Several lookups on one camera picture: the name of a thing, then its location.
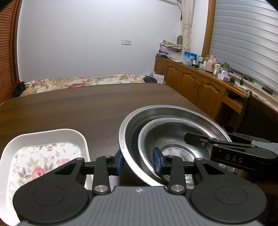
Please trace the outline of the wooden sideboard cabinet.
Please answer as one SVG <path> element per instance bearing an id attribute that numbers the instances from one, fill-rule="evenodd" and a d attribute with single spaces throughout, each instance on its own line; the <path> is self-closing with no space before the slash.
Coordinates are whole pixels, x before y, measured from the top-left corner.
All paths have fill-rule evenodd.
<path id="1" fill-rule="evenodd" d="M 160 56 L 156 56 L 154 71 L 227 132 L 277 142 L 277 109 L 255 92 Z"/>

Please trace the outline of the pile of folded fabrics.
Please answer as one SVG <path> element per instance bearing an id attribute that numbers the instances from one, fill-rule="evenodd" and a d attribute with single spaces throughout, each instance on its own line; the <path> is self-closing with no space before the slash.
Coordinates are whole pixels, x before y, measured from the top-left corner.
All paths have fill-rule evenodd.
<path id="1" fill-rule="evenodd" d="M 159 43 L 160 47 L 158 50 L 159 54 L 169 55 L 172 53 L 181 53 L 182 52 L 182 45 L 174 44 L 167 40 L 162 40 Z"/>

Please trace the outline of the blue box on sideboard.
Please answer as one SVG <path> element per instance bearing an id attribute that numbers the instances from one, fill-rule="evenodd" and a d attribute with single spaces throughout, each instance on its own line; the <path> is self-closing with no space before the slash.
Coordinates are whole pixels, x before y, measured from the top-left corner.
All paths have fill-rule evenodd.
<path id="1" fill-rule="evenodd" d="M 189 66 L 193 65 L 193 61 L 197 59 L 197 54 L 191 53 L 191 52 L 184 52 L 183 55 L 183 63 Z"/>

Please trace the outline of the floral bed quilt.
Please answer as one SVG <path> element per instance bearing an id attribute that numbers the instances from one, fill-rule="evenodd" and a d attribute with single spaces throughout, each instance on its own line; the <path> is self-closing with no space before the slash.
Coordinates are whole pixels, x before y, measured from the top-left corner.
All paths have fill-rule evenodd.
<path id="1" fill-rule="evenodd" d="M 147 75 L 126 73 L 94 77 L 73 77 L 65 79 L 38 79 L 26 82 L 25 90 L 21 96 L 28 96 L 47 91 L 63 90 L 67 88 L 124 83 L 157 83 L 157 80 Z"/>

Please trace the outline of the dark clothes on bed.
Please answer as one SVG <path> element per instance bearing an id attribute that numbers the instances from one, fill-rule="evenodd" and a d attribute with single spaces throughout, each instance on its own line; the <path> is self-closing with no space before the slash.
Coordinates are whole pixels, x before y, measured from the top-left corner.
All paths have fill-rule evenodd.
<path id="1" fill-rule="evenodd" d="M 9 99 L 20 97 L 25 90 L 26 90 L 25 82 L 21 82 L 20 80 L 17 80 L 13 92 Z"/>

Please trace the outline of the white wall switch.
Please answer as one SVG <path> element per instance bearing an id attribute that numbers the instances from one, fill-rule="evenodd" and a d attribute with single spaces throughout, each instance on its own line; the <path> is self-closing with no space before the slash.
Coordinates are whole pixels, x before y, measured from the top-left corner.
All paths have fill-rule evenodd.
<path id="1" fill-rule="evenodd" d="M 127 40 L 127 39 L 122 39 L 121 44 L 122 44 L 122 45 L 131 45 L 131 44 L 132 44 L 132 41 L 131 41 L 131 40 Z"/>

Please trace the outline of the pink bottle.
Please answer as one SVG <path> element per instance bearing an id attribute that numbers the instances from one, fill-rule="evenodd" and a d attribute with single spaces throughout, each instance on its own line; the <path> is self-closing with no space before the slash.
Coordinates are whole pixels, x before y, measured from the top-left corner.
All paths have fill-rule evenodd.
<path id="1" fill-rule="evenodd" d="M 215 63 L 216 57 L 214 55 L 211 55 L 210 58 L 207 60 L 205 70 L 213 73 Z"/>

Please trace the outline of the large steel bowl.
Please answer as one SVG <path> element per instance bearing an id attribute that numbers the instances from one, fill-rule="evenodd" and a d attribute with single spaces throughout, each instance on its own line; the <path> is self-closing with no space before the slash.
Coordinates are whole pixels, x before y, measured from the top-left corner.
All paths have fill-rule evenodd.
<path id="1" fill-rule="evenodd" d="M 161 104 L 141 107 L 130 113 L 124 119 L 120 126 L 119 145 L 125 161 L 129 165 L 133 173 L 148 185 L 167 186 L 169 182 L 163 183 L 158 181 L 155 176 L 148 170 L 145 163 L 142 161 L 142 158 L 138 151 L 139 133 L 148 122 L 154 119 L 163 117 L 193 118 L 194 116 L 208 118 L 193 110 L 178 106 Z"/>

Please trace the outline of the steel bowl back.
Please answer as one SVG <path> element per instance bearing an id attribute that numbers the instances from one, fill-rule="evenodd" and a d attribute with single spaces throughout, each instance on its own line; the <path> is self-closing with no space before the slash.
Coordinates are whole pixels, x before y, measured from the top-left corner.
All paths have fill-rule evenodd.
<path id="1" fill-rule="evenodd" d="M 186 133 L 195 133 L 206 137 L 229 141 L 225 131 L 212 120 L 205 117 L 163 117 L 148 122 L 138 136 L 138 151 L 148 170 L 163 183 L 169 176 L 156 172 L 153 160 L 153 148 L 158 147 L 163 155 L 176 155 L 184 161 L 193 162 L 195 158 L 209 159 L 206 149 L 189 145 L 184 141 Z"/>

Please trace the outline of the cream curtain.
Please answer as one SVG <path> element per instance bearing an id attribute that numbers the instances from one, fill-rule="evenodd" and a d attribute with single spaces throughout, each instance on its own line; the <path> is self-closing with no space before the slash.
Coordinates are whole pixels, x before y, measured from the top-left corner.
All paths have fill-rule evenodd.
<path id="1" fill-rule="evenodd" d="M 191 29 L 193 24 L 194 15 L 194 0 L 181 1 L 181 14 L 182 14 L 182 48 L 183 51 L 190 52 L 191 50 Z"/>

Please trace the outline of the white paper box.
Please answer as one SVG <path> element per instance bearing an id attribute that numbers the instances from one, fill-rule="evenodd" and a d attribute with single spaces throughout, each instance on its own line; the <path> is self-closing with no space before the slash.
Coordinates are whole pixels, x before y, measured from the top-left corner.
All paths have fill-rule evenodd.
<path id="1" fill-rule="evenodd" d="M 157 80 L 157 83 L 164 84 L 164 75 L 153 74 L 153 78 Z"/>

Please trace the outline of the pink tissue box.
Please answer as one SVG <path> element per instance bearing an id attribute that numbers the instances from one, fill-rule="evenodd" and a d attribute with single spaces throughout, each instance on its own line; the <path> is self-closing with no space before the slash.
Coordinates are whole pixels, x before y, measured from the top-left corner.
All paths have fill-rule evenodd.
<path id="1" fill-rule="evenodd" d="M 218 73 L 217 79 L 224 82 L 230 82 L 231 78 L 229 77 L 227 71 L 221 71 L 221 73 Z"/>

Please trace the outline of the floral tray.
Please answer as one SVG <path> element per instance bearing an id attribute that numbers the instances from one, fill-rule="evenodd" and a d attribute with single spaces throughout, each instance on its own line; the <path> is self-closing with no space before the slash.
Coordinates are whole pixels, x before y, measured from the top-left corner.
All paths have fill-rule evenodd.
<path id="1" fill-rule="evenodd" d="M 63 128 L 16 136 L 1 156 L 1 220 L 17 225 L 12 199 L 18 188 L 78 157 L 89 162 L 89 150 L 80 132 Z"/>

